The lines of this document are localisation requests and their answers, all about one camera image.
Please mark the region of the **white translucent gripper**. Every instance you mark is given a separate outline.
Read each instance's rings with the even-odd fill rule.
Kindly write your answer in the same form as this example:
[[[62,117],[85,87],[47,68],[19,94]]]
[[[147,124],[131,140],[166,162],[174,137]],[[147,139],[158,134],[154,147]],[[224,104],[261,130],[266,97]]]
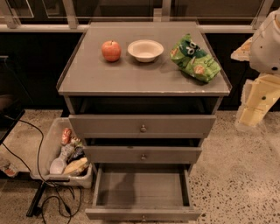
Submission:
[[[279,98],[279,75],[261,73],[255,80],[246,80],[241,95],[238,121],[255,127]]]

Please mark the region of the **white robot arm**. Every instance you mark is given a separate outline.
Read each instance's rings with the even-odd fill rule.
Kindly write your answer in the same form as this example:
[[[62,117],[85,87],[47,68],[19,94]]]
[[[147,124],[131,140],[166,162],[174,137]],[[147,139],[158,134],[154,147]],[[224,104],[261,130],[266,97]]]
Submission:
[[[255,127],[280,99],[280,9],[272,11],[231,58],[248,61],[259,73],[243,86],[235,122],[239,127]]]

